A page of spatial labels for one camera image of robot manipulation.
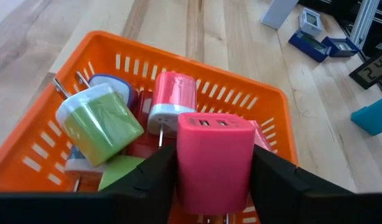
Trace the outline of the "teal rectangular box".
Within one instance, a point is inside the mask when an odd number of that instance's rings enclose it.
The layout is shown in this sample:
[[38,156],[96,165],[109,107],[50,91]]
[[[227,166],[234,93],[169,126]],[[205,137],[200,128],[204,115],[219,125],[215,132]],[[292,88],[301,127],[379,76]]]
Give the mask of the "teal rectangular box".
[[382,133],[382,99],[351,114],[351,121],[371,136]]

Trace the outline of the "small black digital clock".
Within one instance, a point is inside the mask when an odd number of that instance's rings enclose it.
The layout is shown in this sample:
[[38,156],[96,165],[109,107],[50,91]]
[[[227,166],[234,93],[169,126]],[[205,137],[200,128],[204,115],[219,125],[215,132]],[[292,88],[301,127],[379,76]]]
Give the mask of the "small black digital clock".
[[374,57],[355,69],[349,77],[357,82],[364,90],[382,80],[382,50]]

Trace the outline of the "white digital clock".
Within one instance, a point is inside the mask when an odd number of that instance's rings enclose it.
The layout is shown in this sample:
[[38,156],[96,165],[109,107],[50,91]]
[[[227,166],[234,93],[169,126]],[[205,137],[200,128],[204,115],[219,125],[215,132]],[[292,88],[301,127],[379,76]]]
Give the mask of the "white digital clock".
[[320,14],[304,7],[299,15],[299,29],[312,37],[318,37],[323,29]]

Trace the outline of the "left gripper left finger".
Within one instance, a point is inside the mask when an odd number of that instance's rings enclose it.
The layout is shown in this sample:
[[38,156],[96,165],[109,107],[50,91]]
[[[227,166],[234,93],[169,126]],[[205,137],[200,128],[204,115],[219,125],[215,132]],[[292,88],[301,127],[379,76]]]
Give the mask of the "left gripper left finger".
[[102,190],[108,224],[167,224],[177,178],[176,147],[166,145]]

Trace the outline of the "dark blue white charger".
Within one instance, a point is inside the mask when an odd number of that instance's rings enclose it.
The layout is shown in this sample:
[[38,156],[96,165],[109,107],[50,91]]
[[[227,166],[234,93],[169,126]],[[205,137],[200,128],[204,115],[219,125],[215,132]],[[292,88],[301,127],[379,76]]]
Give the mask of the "dark blue white charger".
[[110,84],[113,90],[122,96],[122,99],[130,109],[133,108],[134,103],[138,98],[138,92],[130,83],[113,75],[104,73],[96,74],[89,79],[88,83],[90,86],[96,86],[103,83]]

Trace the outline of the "white rectangular box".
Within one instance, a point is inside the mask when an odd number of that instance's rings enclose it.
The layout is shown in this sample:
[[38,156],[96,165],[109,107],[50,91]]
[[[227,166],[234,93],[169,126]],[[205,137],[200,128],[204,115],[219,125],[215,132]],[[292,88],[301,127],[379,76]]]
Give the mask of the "white rectangular box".
[[261,23],[278,30],[287,19],[299,0],[273,0]]

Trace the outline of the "pink dual USB charger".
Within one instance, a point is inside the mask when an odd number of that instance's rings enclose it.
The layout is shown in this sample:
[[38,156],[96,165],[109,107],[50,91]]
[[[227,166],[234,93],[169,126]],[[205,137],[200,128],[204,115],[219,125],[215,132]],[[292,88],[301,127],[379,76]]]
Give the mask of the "pink dual USB charger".
[[178,117],[177,195],[183,210],[223,215],[246,208],[255,128],[235,114]]

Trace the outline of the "green white wall charger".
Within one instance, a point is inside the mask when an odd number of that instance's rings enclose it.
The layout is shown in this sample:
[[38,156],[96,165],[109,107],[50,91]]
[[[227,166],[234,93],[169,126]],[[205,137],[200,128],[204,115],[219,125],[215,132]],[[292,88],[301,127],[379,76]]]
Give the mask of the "green white wall charger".
[[105,189],[107,186],[124,177],[142,162],[144,162],[144,159],[140,157],[124,155],[114,156],[105,166],[105,170],[98,186],[98,191]]
[[55,119],[91,165],[106,162],[144,133],[112,84],[87,85],[70,95],[57,78],[53,83],[64,97]]

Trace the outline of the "orange plastic basket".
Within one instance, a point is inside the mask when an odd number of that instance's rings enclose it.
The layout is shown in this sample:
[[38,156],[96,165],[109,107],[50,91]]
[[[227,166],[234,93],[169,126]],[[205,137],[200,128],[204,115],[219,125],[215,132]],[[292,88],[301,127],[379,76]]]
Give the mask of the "orange plastic basket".
[[[199,110],[257,121],[278,155],[297,162],[287,98],[270,85],[103,31],[85,36],[59,70],[58,79],[71,93],[81,89],[77,72],[86,77],[108,73],[137,89],[151,90],[165,70],[198,81]],[[114,216],[119,224],[197,221],[177,208],[168,210],[161,202],[150,202],[141,211],[132,205],[63,206],[57,197],[71,197],[75,183],[59,170],[70,150],[70,140],[55,120],[61,103],[55,87],[48,85],[0,147],[0,223],[62,223],[75,212],[93,221],[102,218],[105,223],[113,222]]]

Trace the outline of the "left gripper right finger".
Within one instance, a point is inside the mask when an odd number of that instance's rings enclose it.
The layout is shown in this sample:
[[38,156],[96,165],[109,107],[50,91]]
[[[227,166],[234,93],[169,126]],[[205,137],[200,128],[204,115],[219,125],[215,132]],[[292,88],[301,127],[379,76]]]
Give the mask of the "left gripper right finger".
[[261,224],[299,224],[300,197],[310,189],[297,166],[254,146],[249,189]]

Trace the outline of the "silver aluminium extrusion bar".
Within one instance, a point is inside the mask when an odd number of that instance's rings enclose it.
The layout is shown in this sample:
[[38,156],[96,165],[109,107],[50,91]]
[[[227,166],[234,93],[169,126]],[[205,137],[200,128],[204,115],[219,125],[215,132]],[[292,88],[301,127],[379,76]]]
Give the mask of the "silver aluminium extrusion bar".
[[350,34],[350,40],[361,50],[370,30],[380,0],[362,0]]

